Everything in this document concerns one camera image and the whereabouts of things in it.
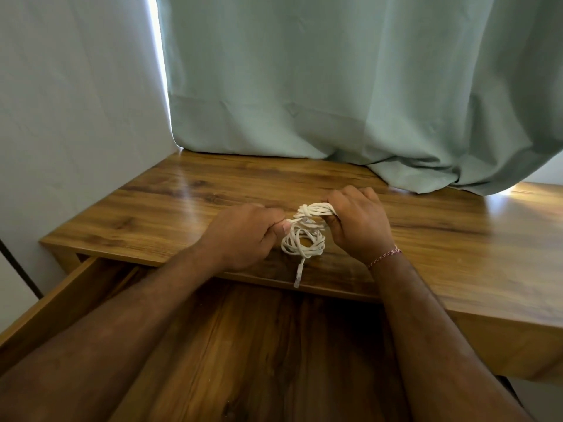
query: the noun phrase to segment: hand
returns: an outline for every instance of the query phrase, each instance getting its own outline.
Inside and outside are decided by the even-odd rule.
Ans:
[[[323,201],[337,214],[325,218],[334,242],[353,258],[367,265],[395,248],[384,207],[371,188],[348,185],[331,191]]]
[[[193,246],[214,274],[245,269],[263,260],[289,232],[281,209],[244,204],[221,211]]]

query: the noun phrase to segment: knot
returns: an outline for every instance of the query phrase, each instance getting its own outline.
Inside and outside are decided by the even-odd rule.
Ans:
[[[329,203],[314,203],[311,205],[302,205],[297,209],[297,213],[293,215],[293,219],[289,219],[292,223],[288,234],[281,241],[281,249],[288,255],[300,255],[301,262],[297,267],[297,276],[293,287],[298,288],[301,281],[301,274],[305,260],[311,256],[320,255],[324,250],[325,237],[321,233],[324,230],[324,224],[317,224],[311,217],[335,215],[334,207]],[[301,244],[301,239],[307,238],[311,240],[310,246]]]

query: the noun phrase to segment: curtain fold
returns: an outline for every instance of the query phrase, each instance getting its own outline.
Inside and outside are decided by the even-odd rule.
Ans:
[[[502,191],[563,148],[563,0],[157,0],[194,151]]]

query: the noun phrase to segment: desk surface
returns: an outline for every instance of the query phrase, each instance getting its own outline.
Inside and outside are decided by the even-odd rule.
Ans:
[[[199,239],[224,207],[260,202],[292,216],[328,190],[371,186],[399,248],[454,312],[563,327],[563,187],[521,183],[480,197],[443,189],[395,190],[369,169],[304,159],[182,151],[46,235],[53,250],[158,266]],[[292,288],[299,257],[279,248],[231,278]],[[306,262],[300,289],[376,300],[366,268],[332,242]]]

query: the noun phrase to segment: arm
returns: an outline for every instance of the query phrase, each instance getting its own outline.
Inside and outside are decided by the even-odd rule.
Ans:
[[[395,247],[384,208],[371,188],[352,186],[325,199],[337,217],[334,242],[364,264]],[[479,360],[424,281],[402,254],[370,270],[393,333],[415,420],[531,421]]]
[[[39,347],[0,378],[0,420],[106,420],[174,313],[209,277],[264,259],[281,209],[231,207],[200,241]]]

